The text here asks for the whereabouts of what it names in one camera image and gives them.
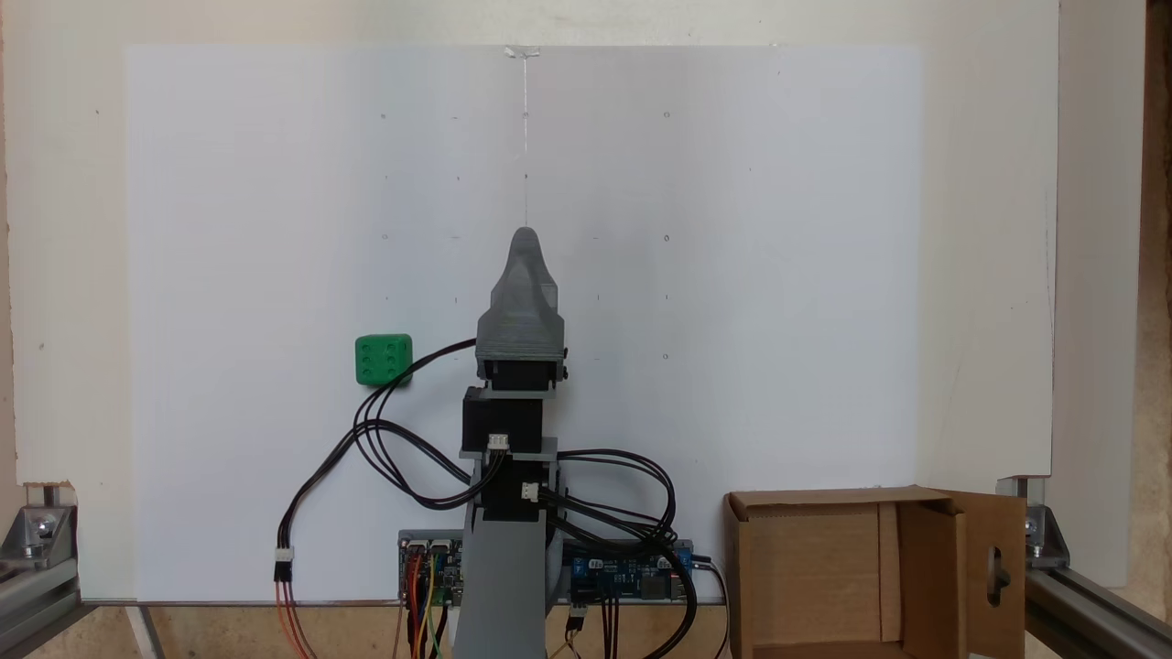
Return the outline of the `grey ribbed fixed gripper jaw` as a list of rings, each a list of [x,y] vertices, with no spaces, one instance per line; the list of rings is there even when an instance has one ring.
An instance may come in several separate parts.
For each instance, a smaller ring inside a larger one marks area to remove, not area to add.
[[[532,227],[518,227],[512,235],[504,271],[495,283],[493,306],[503,304],[506,295],[520,292],[536,292],[548,308],[558,308],[558,287]]]

